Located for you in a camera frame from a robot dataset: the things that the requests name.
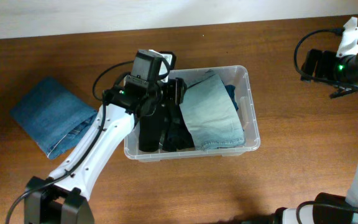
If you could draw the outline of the light grey jeans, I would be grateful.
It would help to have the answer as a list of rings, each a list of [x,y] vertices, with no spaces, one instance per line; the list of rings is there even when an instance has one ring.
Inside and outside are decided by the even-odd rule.
[[[217,74],[185,80],[188,87],[180,111],[198,151],[245,143],[237,111]]]

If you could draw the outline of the large black taped cloth bundle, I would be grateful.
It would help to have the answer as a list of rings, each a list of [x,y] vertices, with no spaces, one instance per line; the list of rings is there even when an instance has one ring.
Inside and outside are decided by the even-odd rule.
[[[159,149],[160,138],[167,126],[165,121],[166,109],[157,107],[150,116],[140,120],[139,150],[155,152]]]

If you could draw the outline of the small black taped cloth bundle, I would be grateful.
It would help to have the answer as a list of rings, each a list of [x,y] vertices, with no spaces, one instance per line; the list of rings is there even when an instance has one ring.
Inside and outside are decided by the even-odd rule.
[[[169,125],[165,133],[162,149],[176,152],[194,147],[193,138],[183,120],[179,106],[169,109]]]

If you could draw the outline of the blue taped cloth bundle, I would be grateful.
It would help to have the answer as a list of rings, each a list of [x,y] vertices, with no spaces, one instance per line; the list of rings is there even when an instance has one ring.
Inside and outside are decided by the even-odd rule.
[[[236,98],[235,98],[235,89],[236,89],[236,87],[234,85],[225,85],[224,87],[225,87],[225,89],[226,89],[226,91],[227,91],[227,93],[228,93],[228,95],[229,95],[229,97],[230,97],[230,99],[231,99],[236,111],[237,111],[239,109],[239,107],[238,107],[238,105],[236,103]]]

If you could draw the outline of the dark blue jeans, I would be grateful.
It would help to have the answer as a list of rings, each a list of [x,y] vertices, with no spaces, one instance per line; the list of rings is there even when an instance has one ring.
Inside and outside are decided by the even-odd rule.
[[[48,159],[75,147],[98,112],[53,78],[45,78],[10,110]]]

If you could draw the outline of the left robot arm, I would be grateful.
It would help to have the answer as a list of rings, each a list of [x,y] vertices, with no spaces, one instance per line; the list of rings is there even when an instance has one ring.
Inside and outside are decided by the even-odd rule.
[[[170,79],[173,52],[138,50],[132,70],[103,91],[99,112],[71,154],[47,179],[33,177],[19,197],[25,223],[94,223],[92,189],[107,161],[137,123],[160,105],[183,101],[186,86]]]

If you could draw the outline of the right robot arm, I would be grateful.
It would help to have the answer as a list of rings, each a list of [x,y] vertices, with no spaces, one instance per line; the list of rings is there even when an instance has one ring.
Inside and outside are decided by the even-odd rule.
[[[298,64],[295,47],[293,63],[304,82],[314,81],[335,88],[331,98],[358,93],[358,18],[350,18],[342,27],[328,29],[341,36],[336,51],[312,49],[303,65]],[[358,161],[352,182],[344,196],[319,193],[315,199],[294,208],[279,208],[269,223],[358,223]]]

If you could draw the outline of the clear plastic storage bin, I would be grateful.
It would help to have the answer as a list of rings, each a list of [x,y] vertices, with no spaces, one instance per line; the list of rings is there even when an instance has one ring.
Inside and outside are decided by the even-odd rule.
[[[189,157],[208,157],[208,156],[239,156],[248,151],[254,151],[260,146],[260,134],[255,115],[254,102],[252,99],[249,74],[242,65],[231,65],[225,67],[193,68],[185,70],[174,70],[169,74],[170,78],[180,77],[196,78],[207,72],[214,72],[221,77],[225,85],[234,85],[235,101],[239,107],[237,115],[242,125],[245,135],[245,143],[225,149],[212,149],[196,151],[193,148],[180,150],[177,152],[167,152],[157,149],[155,152],[142,152],[139,150],[139,131],[137,125],[134,130],[124,139],[124,154],[132,160],[140,162],[161,161],[167,159],[184,159]]]

